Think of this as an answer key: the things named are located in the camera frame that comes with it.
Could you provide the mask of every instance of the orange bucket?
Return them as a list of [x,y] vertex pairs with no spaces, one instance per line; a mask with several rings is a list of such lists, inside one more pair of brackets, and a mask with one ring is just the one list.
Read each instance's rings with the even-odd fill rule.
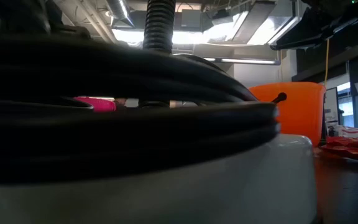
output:
[[273,83],[251,87],[249,90],[260,101],[266,102],[276,99],[279,93],[285,93],[286,100],[277,103],[281,133],[307,136],[313,146],[318,145],[326,91],[323,85],[308,82]]

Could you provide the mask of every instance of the red fabric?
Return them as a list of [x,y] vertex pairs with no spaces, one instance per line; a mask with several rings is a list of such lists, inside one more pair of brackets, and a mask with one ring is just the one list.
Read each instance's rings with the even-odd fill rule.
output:
[[319,147],[342,157],[358,160],[358,139],[327,136],[327,144]]
[[74,97],[76,100],[80,100],[85,103],[89,103],[93,106],[94,111],[97,113],[100,112],[108,112],[108,111],[115,111],[116,104],[115,102],[104,100],[104,99],[97,99],[97,98],[89,98],[89,97]]

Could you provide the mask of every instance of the dark table surface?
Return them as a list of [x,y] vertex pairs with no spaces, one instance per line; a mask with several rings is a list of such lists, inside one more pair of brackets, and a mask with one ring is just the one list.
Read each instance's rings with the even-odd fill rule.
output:
[[316,149],[314,165],[324,224],[358,223],[358,161]]

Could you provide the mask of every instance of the black corrugated tube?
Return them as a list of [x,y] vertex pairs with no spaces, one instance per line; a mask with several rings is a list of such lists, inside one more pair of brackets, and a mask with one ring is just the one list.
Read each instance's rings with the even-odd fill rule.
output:
[[172,53],[176,0],[149,0],[143,49]]

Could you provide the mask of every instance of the pink object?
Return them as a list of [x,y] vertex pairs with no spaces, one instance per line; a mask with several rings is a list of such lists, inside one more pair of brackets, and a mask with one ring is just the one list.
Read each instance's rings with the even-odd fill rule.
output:
[[89,98],[84,96],[74,97],[76,100],[80,100],[84,103],[89,103],[93,106],[94,111],[97,113],[100,112],[109,112],[116,110],[115,102],[104,100],[104,99],[97,99],[97,98]]

